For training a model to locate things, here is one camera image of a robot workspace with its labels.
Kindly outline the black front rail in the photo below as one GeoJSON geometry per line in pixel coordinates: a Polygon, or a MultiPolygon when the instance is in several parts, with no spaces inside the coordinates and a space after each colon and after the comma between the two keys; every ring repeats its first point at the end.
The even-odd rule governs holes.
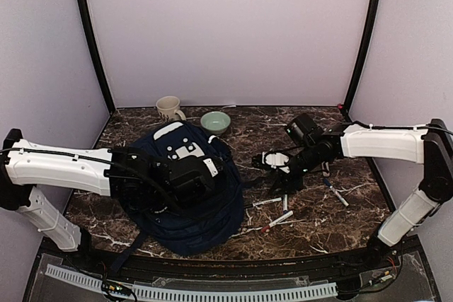
{"type": "Polygon", "coordinates": [[[35,256],[33,269],[48,258],[57,264],[75,264],[92,275],[104,272],[108,277],[123,281],[153,281],[159,277],[198,280],[258,280],[308,277],[310,280],[348,280],[366,272],[375,273],[390,265],[386,257],[375,267],[364,263],[366,248],[346,250],[325,255],[288,257],[276,260],[177,260],[171,258],[130,256],[118,272],[109,266],[117,258],[116,252],[90,249],[81,254],[58,252],[45,238],[35,256]]]}

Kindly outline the black capped white marker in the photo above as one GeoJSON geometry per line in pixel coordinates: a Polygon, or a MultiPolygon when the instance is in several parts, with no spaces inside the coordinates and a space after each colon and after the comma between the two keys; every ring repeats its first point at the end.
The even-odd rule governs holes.
{"type": "Polygon", "coordinates": [[[244,209],[250,209],[250,208],[259,207],[259,206],[262,206],[262,205],[265,205],[265,204],[270,204],[270,203],[274,203],[274,202],[281,202],[281,201],[282,201],[281,197],[267,199],[267,200],[263,200],[263,201],[259,201],[259,202],[246,204],[244,206],[244,209]]]}

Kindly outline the light green ceramic bowl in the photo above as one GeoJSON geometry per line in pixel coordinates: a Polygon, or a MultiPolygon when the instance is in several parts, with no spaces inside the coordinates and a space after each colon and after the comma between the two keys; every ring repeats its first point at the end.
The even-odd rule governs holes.
{"type": "Polygon", "coordinates": [[[228,129],[231,118],[224,112],[211,111],[201,117],[200,123],[209,133],[220,135],[228,129]]]}

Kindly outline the blue capped thin pen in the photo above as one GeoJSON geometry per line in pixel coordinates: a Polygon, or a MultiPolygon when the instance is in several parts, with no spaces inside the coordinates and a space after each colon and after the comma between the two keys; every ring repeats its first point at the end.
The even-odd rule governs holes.
{"type": "Polygon", "coordinates": [[[332,186],[327,178],[323,178],[323,183],[345,207],[349,206],[349,203],[346,201],[346,199],[341,195],[341,193],[339,193],[339,191],[337,191],[337,189],[334,188],[334,186],[332,186]]]}

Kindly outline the cream ceramic mug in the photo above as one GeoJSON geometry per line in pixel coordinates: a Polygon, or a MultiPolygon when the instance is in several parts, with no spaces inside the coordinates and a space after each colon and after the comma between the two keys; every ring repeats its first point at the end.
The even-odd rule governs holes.
{"type": "Polygon", "coordinates": [[[159,117],[164,122],[186,120],[185,113],[180,108],[180,99],[178,97],[168,95],[159,98],[156,102],[156,109],[159,117]]]}

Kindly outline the purple capped white marker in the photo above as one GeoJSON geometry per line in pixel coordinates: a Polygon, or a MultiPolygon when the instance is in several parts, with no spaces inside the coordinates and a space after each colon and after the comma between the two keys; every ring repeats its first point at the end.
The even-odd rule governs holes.
{"type": "Polygon", "coordinates": [[[288,195],[287,194],[285,194],[282,197],[282,209],[283,209],[284,213],[287,213],[289,211],[289,209],[288,209],[288,195]]]}

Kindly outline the red capped white marker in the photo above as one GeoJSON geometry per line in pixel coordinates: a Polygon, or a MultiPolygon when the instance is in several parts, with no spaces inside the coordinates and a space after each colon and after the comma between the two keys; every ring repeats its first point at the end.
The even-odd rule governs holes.
{"type": "Polygon", "coordinates": [[[274,226],[278,225],[280,222],[286,221],[289,217],[291,217],[293,215],[293,213],[294,212],[292,210],[286,212],[285,214],[283,214],[279,218],[271,221],[268,225],[262,227],[260,232],[261,233],[265,233],[267,230],[269,230],[269,229],[273,228],[274,226]]]}

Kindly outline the left black frame post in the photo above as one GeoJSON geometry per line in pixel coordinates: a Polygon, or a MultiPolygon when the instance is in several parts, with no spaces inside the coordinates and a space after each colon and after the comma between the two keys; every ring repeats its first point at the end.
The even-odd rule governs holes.
{"type": "Polygon", "coordinates": [[[91,15],[89,12],[88,0],[76,0],[79,8],[79,15],[81,18],[81,24],[86,39],[86,44],[90,54],[91,62],[95,71],[96,79],[103,96],[103,101],[107,107],[109,115],[112,115],[116,111],[113,96],[108,85],[107,77],[101,61],[101,55],[98,49],[93,24],[91,21],[91,15]]]}

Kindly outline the right black frame post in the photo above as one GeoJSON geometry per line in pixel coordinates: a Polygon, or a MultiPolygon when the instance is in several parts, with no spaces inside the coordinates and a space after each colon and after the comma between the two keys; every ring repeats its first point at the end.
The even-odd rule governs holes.
{"type": "Polygon", "coordinates": [[[365,16],[365,23],[362,31],[362,37],[360,39],[360,46],[357,52],[357,58],[352,71],[352,76],[349,82],[348,90],[346,92],[345,99],[341,105],[341,113],[344,117],[348,117],[352,104],[357,94],[358,86],[362,76],[363,69],[369,51],[370,42],[372,40],[372,34],[374,31],[374,24],[377,17],[377,11],[379,7],[379,0],[369,0],[367,6],[367,13],[365,16]]]}

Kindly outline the black frame post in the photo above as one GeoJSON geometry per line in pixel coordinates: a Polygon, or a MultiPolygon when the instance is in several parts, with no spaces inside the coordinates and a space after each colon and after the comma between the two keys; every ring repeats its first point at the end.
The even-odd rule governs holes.
{"type": "Polygon", "coordinates": [[[357,94],[358,86],[362,76],[363,69],[369,51],[370,42],[372,40],[372,34],[374,31],[374,24],[377,17],[377,11],[379,7],[379,0],[369,0],[367,6],[367,13],[365,16],[365,23],[362,31],[362,37],[360,39],[360,46],[357,52],[357,58],[352,71],[352,76],[349,82],[348,90],[346,92],[345,99],[341,105],[341,113],[344,117],[348,117],[352,104],[357,94]]]}
{"type": "Polygon", "coordinates": [[[108,85],[107,77],[101,61],[101,55],[98,49],[93,24],[91,21],[91,15],[89,12],[88,0],[76,0],[79,8],[79,15],[81,18],[81,24],[86,39],[86,44],[90,54],[91,62],[95,71],[96,79],[103,96],[103,101],[107,107],[109,115],[112,115],[116,111],[113,96],[108,85]]]}

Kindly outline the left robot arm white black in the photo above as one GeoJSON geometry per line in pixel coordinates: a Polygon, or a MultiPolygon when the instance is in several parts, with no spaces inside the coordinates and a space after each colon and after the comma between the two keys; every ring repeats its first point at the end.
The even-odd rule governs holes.
{"type": "Polygon", "coordinates": [[[91,192],[133,211],[172,211],[186,216],[214,195],[221,163],[197,149],[184,157],[153,157],[136,148],[67,149],[32,143],[12,129],[1,150],[1,208],[25,216],[85,271],[100,256],[82,243],[83,233],[56,209],[38,185],[91,192]]]}

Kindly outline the small circuit board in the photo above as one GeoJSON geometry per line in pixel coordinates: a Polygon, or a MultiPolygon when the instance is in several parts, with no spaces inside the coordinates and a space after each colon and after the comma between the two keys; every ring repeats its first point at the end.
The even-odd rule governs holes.
{"type": "Polygon", "coordinates": [[[109,297],[127,298],[132,295],[131,289],[114,281],[103,281],[101,291],[109,297]]]}

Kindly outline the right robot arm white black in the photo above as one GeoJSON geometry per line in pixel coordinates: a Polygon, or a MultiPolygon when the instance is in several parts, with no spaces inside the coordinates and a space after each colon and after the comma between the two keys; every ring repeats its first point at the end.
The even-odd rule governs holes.
{"type": "Polygon", "coordinates": [[[253,167],[276,171],[272,194],[300,190],[307,173],[341,158],[391,158],[424,166],[418,186],[368,240],[361,255],[367,269],[378,268],[392,247],[452,198],[452,133],[442,120],[409,127],[355,121],[324,130],[310,116],[301,114],[285,131],[298,154],[268,151],[252,158],[253,167]]]}

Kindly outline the navy blue student backpack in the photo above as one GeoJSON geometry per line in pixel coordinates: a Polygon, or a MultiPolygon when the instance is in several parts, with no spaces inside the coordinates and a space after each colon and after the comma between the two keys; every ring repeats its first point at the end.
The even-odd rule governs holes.
{"type": "Polygon", "coordinates": [[[189,122],[174,121],[161,125],[128,147],[118,148],[141,149],[159,158],[184,157],[199,149],[202,154],[218,159],[222,171],[216,181],[214,195],[195,204],[186,216],[172,211],[133,211],[118,201],[139,228],[139,235],[112,263],[113,272],[119,271],[147,237],[152,237],[177,255],[190,256],[226,242],[238,231],[245,210],[244,183],[230,148],[215,135],[189,122]]]}

